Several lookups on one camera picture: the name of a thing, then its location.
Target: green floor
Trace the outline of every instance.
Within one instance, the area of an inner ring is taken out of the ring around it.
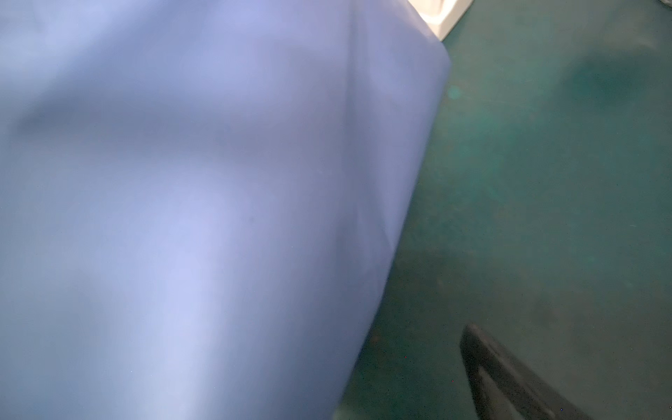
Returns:
[[[335,418],[469,419],[474,321],[596,420],[672,419],[672,9],[475,0]]]

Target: blue cloth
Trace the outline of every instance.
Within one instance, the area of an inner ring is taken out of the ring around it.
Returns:
[[[329,419],[443,46],[405,0],[34,3],[0,32],[0,418]]]

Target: blue fabric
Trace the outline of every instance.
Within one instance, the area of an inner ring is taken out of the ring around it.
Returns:
[[[384,290],[443,46],[405,0],[13,16],[0,418],[330,418]]]

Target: floor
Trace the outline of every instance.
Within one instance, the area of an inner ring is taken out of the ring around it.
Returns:
[[[476,0],[335,418],[475,420],[474,321],[599,419],[672,419],[672,9]]]

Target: black pointed object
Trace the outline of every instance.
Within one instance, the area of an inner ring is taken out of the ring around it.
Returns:
[[[526,420],[592,420],[477,325],[464,328],[460,351],[480,420],[513,419],[508,402]]]

